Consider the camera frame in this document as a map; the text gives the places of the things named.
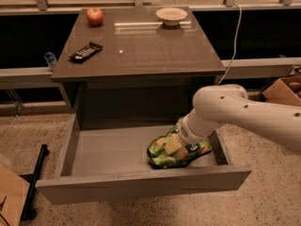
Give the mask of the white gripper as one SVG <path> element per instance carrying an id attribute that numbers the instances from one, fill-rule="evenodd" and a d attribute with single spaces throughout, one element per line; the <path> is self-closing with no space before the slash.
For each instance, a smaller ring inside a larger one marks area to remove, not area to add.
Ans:
<path id="1" fill-rule="evenodd" d="M 184 116 L 178 126 L 180 137 L 172 134 L 166 142 L 165 151 L 173 154 L 186 144 L 196 144 L 208 137 L 213 131 L 223 126 L 222 122 L 203 119 L 195 109 Z"/>

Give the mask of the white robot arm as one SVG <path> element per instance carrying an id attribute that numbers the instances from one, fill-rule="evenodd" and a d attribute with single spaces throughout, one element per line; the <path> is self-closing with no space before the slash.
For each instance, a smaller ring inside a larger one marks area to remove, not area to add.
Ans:
<path id="1" fill-rule="evenodd" d="M 301 151 L 301 108 L 250 101 L 239 85 L 208 86 L 193 97 L 193 110 L 177 126 L 166 152 L 195 145 L 225 124 L 245 128 L 296 152 Z"/>

